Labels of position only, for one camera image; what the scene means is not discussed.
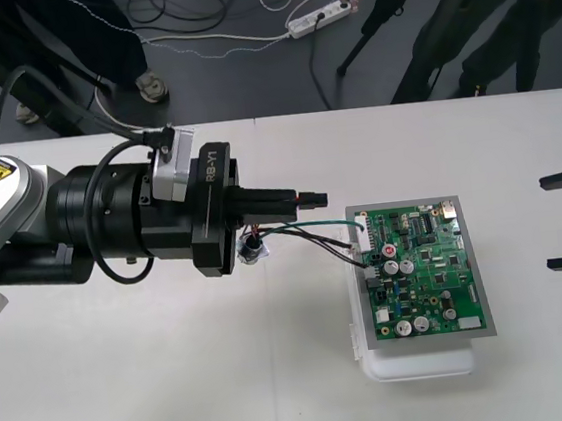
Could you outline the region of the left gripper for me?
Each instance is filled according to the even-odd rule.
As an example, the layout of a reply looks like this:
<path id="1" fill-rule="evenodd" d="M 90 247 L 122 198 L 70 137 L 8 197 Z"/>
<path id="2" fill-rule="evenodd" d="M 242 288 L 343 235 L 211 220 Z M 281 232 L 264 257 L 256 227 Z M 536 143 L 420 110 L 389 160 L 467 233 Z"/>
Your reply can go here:
<path id="1" fill-rule="evenodd" d="M 191 203 L 193 265 L 204 276 L 218 278 L 233 271 L 235 222 L 227 215 L 225 196 L 238 203 L 232 217 L 241 225 L 291 223 L 297 220 L 294 189 L 248 189 L 238 184 L 237 161 L 230 144 L 210 142 L 190 162 L 187 200 Z"/>

